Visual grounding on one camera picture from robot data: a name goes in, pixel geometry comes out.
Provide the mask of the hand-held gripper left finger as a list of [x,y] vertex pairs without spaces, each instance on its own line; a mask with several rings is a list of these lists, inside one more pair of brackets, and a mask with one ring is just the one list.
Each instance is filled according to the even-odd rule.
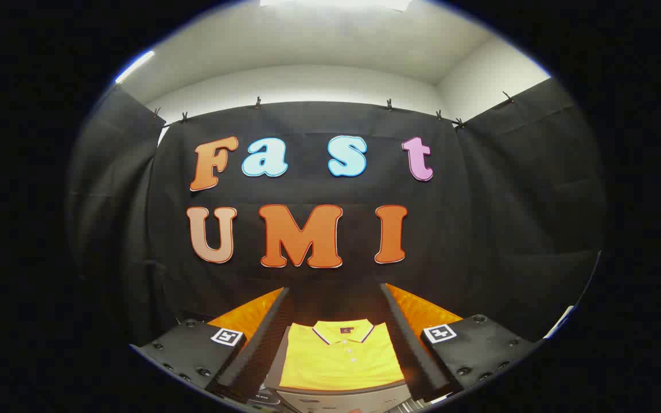
[[215,319],[185,311],[172,329],[131,350],[189,389],[245,403],[259,392],[289,324],[283,287]]

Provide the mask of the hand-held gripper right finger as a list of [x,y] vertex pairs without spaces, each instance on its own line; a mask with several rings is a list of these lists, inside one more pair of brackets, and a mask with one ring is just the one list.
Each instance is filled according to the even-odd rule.
[[484,314],[443,322],[433,304],[380,284],[385,323],[415,400],[457,397],[493,381],[541,347]]

